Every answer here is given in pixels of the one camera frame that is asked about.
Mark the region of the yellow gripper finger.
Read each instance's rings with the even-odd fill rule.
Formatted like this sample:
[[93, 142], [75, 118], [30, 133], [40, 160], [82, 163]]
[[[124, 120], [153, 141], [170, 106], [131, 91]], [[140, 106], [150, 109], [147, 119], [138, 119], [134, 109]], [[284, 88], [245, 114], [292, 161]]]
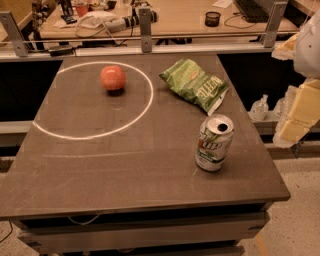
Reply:
[[273, 144], [289, 148], [297, 144], [320, 120], [320, 80], [307, 79], [299, 87], [289, 86], [273, 136]]
[[297, 40], [298, 35], [295, 34], [291, 36], [288, 40], [286, 40], [284, 43], [277, 46], [271, 56], [278, 60], [292, 60], [294, 58], [295, 53], [295, 44]]

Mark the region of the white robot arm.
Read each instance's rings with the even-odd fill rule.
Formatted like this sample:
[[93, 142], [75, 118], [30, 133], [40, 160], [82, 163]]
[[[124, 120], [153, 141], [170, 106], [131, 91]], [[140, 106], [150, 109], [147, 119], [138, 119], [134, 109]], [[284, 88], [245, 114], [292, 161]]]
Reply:
[[288, 87], [273, 137], [275, 146], [289, 148], [320, 120], [320, 10], [277, 46], [272, 57], [292, 59], [294, 70], [306, 78], [298, 88]]

